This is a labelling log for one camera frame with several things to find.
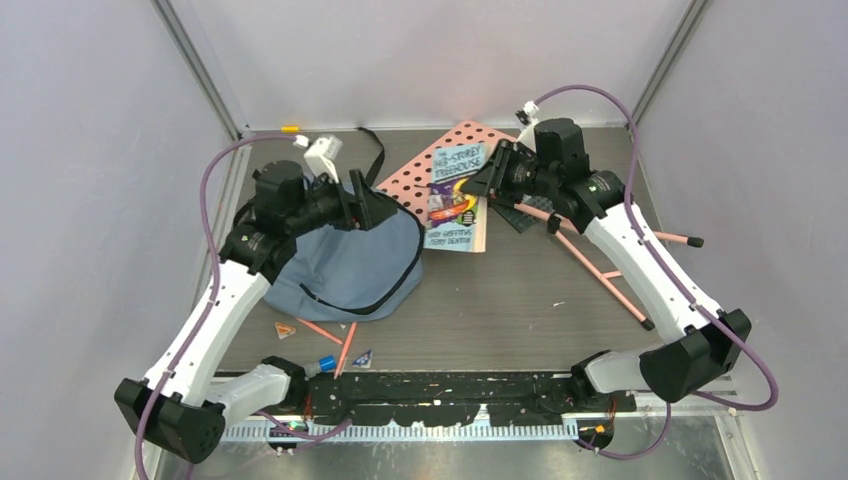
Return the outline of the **Storey Treehouse colourful book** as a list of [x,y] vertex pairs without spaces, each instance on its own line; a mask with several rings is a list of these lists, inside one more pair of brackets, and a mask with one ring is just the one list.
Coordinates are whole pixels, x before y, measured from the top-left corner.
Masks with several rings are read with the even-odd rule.
[[434,151],[426,209],[424,247],[459,253],[486,249],[486,200],[462,191],[483,167],[487,147],[481,143]]

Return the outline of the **blue fabric backpack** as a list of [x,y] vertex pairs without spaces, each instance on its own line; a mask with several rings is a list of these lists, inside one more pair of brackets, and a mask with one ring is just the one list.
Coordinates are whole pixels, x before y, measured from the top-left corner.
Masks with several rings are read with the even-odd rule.
[[[383,192],[375,182],[385,146],[373,131],[365,133],[378,153],[362,173],[370,190]],[[261,273],[270,283],[265,302],[292,317],[312,322],[384,318],[423,277],[424,227],[397,200],[404,209],[375,228],[347,231],[326,225],[307,231],[306,190],[321,174],[353,191],[350,178],[306,174],[291,160],[254,171],[255,193],[237,211],[221,257]]]

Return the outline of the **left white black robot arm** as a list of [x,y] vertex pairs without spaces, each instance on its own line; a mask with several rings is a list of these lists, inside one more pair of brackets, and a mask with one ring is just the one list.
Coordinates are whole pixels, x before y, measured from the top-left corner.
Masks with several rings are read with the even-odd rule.
[[364,232],[404,212],[391,196],[374,190],[358,169],[344,185],[329,174],[307,177],[301,166],[280,160],[252,175],[252,213],[212,247],[208,295],[199,302],[166,352],[140,380],[123,379],[114,400],[135,435],[136,467],[149,442],[198,464],[219,444],[225,429],[269,407],[298,412],[309,393],[304,367],[276,356],[215,387],[213,377],[247,314],[297,252],[299,237],[323,227]]

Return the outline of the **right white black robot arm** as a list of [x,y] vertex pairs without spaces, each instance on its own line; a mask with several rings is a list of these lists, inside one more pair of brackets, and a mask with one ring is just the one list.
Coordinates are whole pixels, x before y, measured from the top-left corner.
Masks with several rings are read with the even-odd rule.
[[669,403],[726,374],[752,324],[740,309],[723,309],[680,268],[648,228],[613,172],[590,166],[582,129],[569,118],[527,128],[534,144],[500,140],[461,190],[500,204],[524,196],[551,201],[551,232],[562,220],[615,265],[647,310],[662,339],[656,348],[606,351],[575,365],[571,397],[596,410],[611,392],[647,389]]

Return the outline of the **dark grey lego plate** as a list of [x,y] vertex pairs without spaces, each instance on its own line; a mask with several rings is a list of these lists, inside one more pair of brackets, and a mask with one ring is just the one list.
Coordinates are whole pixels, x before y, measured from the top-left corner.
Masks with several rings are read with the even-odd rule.
[[[525,195],[522,198],[522,204],[525,206],[534,207],[544,212],[552,212],[553,204],[549,199]],[[531,214],[523,213],[516,208],[507,208],[503,213],[504,220],[512,226],[519,234],[523,234],[532,226],[539,222],[539,219]]]

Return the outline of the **orange pencil long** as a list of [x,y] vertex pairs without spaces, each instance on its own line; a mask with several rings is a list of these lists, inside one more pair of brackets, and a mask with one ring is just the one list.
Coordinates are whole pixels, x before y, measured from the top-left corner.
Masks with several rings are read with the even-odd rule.
[[338,379],[344,371],[346,360],[348,358],[348,354],[350,351],[350,347],[352,346],[356,331],[357,331],[358,323],[352,322],[347,329],[347,335],[342,344],[342,350],[339,354],[336,369],[334,371],[334,378]]

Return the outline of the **orange pencil short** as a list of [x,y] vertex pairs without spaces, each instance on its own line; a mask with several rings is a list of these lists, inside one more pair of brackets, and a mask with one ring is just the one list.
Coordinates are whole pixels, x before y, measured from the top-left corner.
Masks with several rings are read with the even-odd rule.
[[336,335],[332,334],[331,332],[325,330],[324,328],[318,326],[317,324],[310,322],[310,321],[307,321],[307,320],[304,320],[304,319],[301,319],[301,318],[296,318],[296,320],[300,324],[302,324],[303,326],[307,327],[308,329],[312,330],[313,332],[317,333],[318,335],[321,335],[322,337],[327,338],[328,340],[334,342],[335,344],[337,344],[337,345],[343,344],[343,341],[339,337],[337,337]]

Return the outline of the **small orange white eraser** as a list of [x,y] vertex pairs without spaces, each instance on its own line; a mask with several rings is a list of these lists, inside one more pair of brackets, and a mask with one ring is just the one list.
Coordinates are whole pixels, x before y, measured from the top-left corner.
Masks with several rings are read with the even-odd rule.
[[297,332],[297,329],[295,327],[286,325],[284,323],[276,322],[275,323],[275,332],[276,332],[278,339],[283,340],[283,339],[286,339],[286,338],[294,335]]

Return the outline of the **blue grey glue stick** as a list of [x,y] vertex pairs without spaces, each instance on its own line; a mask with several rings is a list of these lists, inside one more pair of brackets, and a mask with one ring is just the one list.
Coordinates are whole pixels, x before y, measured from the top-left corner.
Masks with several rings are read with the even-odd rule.
[[312,361],[303,365],[303,369],[307,379],[314,378],[319,374],[333,373],[336,368],[337,362],[333,355],[324,356],[316,361]]

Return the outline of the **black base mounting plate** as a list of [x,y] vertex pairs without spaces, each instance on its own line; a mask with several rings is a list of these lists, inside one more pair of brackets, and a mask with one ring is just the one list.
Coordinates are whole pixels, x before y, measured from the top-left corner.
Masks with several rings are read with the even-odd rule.
[[580,393],[568,374],[550,371],[348,372],[318,375],[297,403],[264,410],[327,426],[347,419],[355,426],[465,426],[485,413],[493,426],[507,427],[554,425],[565,414],[605,419],[634,412],[636,401],[621,392]]

